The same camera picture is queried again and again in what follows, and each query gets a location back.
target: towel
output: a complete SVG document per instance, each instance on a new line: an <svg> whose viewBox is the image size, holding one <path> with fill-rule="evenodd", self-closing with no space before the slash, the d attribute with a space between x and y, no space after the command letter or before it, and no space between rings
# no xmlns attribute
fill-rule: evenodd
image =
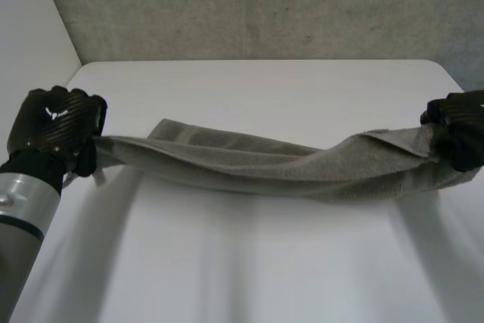
<svg viewBox="0 0 484 323"><path fill-rule="evenodd" d="M437 124L375 130L321 150L162 120L148 138L96 137L98 168L130 165L201 188L325 201L372 201L470 181L433 147Z"/></svg>

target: metal cylinder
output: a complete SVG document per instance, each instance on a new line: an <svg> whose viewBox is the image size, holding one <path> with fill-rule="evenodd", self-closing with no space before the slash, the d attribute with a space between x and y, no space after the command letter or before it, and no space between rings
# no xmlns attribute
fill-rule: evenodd
<svg viewBox="0 0 484 323"><path fill-rule="evenodd" d="M22 228L0 223L0 322L10 319L41 244Z"/></svg>
<svg viewBox="0 0 484 323"><path fill-rule="evenodd" d="M7 322L60 201L48 183L0 174L0 322Z"/></svg>

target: logo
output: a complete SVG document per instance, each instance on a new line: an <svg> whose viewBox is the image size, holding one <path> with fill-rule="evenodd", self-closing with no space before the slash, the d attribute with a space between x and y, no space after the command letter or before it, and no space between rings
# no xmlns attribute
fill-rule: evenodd
<svg viewBox="0 0 484 323"><path fill-rule="evenodd" d="M64 116L65 114L67 114L69 111L68 110L64 110L63 112L61 113L51 113L51 111L48 109L48 107L45 108L45 111L47 111L47 114L53 119L53 120L56 120L58 117L60 116Z"/></svg>

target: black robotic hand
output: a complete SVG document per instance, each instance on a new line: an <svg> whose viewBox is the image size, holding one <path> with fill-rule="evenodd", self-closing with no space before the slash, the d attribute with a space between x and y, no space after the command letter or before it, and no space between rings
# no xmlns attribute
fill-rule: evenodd
<svg viewBox="0 0 484 323"><path fill-rule="evenodd" d="M60 86L36 89L27 95L8 138L12 158L37 151L61 160L67 172L86 177L96 169L93 135L100 135L107 103L84 91Z"/></svg>
<svg viewBox="0 0 484 323"><path fill-rule="evenodd" d="M452 168L466 172L484 165L484 91L452 93L431 101L420 122L447 128L436 147Z"/></svg>

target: concrete wall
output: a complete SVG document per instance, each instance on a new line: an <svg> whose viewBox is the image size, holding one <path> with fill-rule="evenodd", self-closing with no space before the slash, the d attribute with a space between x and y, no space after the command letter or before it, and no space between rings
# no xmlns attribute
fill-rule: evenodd
<svg viewBox="0 0 484 323"><path fill-rule="evenodd" d="M484 0L55 0L83 63L422 58L484 88Z"/></svg>

